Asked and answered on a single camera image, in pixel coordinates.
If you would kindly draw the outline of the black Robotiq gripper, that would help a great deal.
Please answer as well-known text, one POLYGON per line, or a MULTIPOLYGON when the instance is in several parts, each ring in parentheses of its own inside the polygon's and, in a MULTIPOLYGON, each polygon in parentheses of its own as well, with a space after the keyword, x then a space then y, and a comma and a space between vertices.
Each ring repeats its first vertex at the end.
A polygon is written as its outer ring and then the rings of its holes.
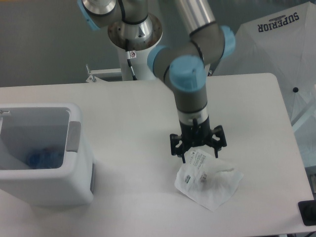
POLYGON ((223 127, 216 126, 210 129, 209 118, 202 123, 195 122, 192 125, 186 125, 180 122, 181 135, 170 134, 170 148, 173 156, 180 157, 183 163, 186 163, 185 152, 192 147, 207 145, 214 150, 215 157, 223 147, 227 146, 227 141, 223 127))

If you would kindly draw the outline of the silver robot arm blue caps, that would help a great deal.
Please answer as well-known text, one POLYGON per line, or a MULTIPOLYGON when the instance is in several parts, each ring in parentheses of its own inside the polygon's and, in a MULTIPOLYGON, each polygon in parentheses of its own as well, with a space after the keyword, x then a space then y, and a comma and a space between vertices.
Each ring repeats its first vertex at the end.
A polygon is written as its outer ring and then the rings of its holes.
POLYGON ((170 135, 171 154, 183 158, 192 147, 215 152, 226 146, 222 126, 211 128, 207 110, 205 66, 232 54, 233 31, 219 26, 205 0, 178 0, 176 7, 189 34, 180 48, 160 45, 162 25, 146 0, 79 0, 93 30, 107 28, 116 47, 123 80, 161 80, 174 94, 181 134, 170 135))

